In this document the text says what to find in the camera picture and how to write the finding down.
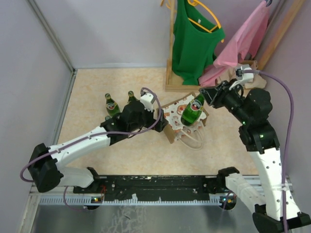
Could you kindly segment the green bottle yellow label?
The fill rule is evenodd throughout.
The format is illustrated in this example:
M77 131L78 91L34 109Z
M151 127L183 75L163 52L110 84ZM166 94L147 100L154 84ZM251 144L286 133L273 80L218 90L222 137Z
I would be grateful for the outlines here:
M136 101L136 100L137 100L137 98L135 97L134 92L133 91L128 91L128 101L127 101L127 103L129 104L130 102Z

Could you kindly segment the dark green bottle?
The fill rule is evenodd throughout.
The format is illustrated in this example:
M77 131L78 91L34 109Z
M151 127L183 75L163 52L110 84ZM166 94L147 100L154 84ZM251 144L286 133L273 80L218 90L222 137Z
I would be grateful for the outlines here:
M191 126L199 119L203 111L204 102L203 95L199 94L187 104L181 116L181 123L184 126Z

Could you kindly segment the green bottle red label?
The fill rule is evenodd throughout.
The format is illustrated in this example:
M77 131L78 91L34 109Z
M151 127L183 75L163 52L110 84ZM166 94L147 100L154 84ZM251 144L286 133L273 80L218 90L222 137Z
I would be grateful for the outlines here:
M119 105L111 98L111 95L109 93L105 94L106 99L106 110L108 114L113 117L115 114L118 114L120 112Z

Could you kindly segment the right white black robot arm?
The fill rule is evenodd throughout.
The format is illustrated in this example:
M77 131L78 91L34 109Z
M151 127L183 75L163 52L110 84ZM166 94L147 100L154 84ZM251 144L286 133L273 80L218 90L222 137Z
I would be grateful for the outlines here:
M240 139L258 170L263 194L234 167L219 170L218 177L249 209L258 232L284 233L310 225L311 217L300 211L289 184L282 182L280 144L268 121L273 108L270 93L255 88L244 97L241 86L232 88L227 81L215 87L200 88L199 92L209 106L225 107L242 124Z

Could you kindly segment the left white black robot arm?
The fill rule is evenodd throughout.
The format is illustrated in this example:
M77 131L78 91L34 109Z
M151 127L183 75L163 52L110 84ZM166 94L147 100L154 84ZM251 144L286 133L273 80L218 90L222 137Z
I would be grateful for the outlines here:
M147 108L141 101L134 101L126 105L121 113L78 138L49 147L43 143L35 146L28 171L40 193L58 186L87 188L97 179L97 172L91 167L72 168L67 164L94 150L112 146L130 135L148 130L160 133L167 125L162 109L154 118L153 109Z

